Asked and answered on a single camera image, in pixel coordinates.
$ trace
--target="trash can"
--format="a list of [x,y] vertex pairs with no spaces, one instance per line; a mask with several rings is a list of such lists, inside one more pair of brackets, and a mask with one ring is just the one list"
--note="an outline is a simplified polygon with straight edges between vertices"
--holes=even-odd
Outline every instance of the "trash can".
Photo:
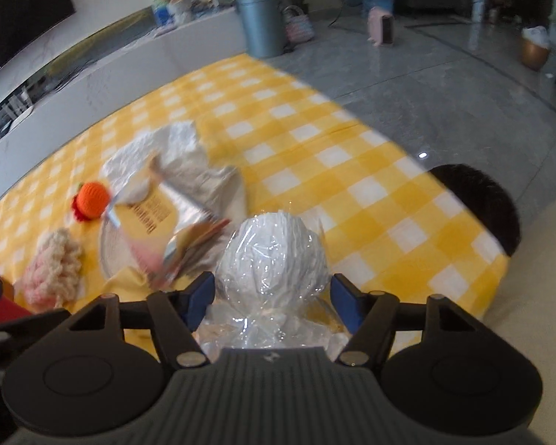
[[284,53],[286,31],[280,0],[237,0],[241,14],[247,53],[256,59],[268,59]]

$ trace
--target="orange knitted toy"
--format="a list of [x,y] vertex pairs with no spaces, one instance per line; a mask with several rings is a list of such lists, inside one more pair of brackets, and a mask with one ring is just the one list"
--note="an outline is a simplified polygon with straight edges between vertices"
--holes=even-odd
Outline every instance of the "orange knitted toy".
[[72,209],[77,221],[90,221],[101,217],[109,204],[111,196],[105,185],[100,182],[86,182],[74,199]]

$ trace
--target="gray tile floor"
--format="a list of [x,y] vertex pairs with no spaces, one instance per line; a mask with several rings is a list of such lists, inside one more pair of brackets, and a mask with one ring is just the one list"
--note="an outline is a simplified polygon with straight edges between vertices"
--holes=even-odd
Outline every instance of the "gray tile floor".
[[[416,26],[432,22],[446,25]],[[360,16],[271,59],[401,145],[423,164],[470,164],[517,202],[527,226],[556,199],[556,58],[542,72],[519,61],[520,35],[502,26],[400,18],[396,44],[375,48]]]

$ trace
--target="copper bucket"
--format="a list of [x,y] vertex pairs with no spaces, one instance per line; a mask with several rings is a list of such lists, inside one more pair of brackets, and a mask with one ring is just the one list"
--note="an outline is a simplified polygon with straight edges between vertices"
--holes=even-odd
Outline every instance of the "copper bucket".
[[539,72],[548,60],[550,49],[540,47],[526,38],[522,38],[522,40],[521,63],[531,70]]

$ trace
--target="table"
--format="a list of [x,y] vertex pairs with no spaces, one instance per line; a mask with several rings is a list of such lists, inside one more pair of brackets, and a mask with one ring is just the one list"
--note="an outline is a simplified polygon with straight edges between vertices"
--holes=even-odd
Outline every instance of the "table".
[[[0,201],[0,274],[16,281],[42,236],[65,225],[84,249],[83,284],[66,307],[74,312],[97,297],[104,285],[99,222],[72,221],[78,184],[97,179],[102,164],[139,133],[188,119],[212,165],[241,170],[251,215],[283,209],[321,220],[333,272],[402,301],[441,293],[477,317],[487,309],[507,256],[482,224],[396,144],[246,55],[147,94],[26,175]],[[20,296],[17,302],[25,305]],[[128,341],[147,346],[145,338]],[[409,334],[406,342],[418,338]]]

